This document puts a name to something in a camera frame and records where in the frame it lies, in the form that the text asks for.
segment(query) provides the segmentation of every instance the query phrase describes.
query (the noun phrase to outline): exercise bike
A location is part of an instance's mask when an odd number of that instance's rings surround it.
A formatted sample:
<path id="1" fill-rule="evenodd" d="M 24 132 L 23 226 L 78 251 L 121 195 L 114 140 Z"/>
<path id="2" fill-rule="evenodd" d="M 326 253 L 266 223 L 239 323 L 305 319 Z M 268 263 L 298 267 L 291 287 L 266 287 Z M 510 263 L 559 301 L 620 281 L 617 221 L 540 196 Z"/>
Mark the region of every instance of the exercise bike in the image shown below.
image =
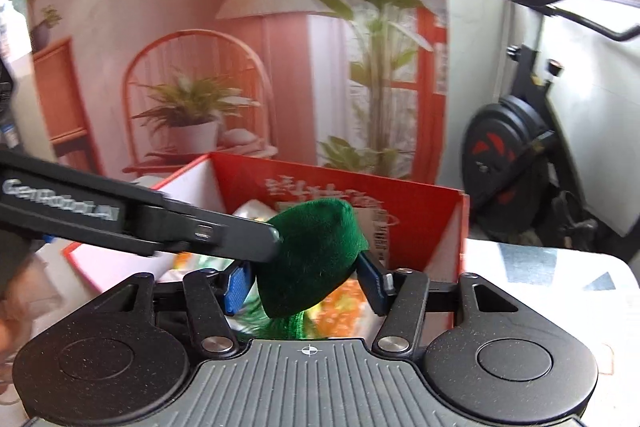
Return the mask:
<path id="1" fill-rule="evenodd" d="M 522 243 L 528 234 L 524 243 L 596 250 L 598 227 L 606 225 L 585 210 L 577 172 L 548 99 L 562 66 L 548 60 L 546 78 L 536 76 L 534 66 L 545 17 L 563 17 L 617 42 L 640 36 L 640 25 L 617 33 L 554 6 L 561 0 L 509 1 L 532 10 L 534 23 L 522 45 L 507 48 L 508 57 L 518 63 L 510 93 L 481 108 L 466 130 L 462 179 L 472 220 L 504 243 Z"/>

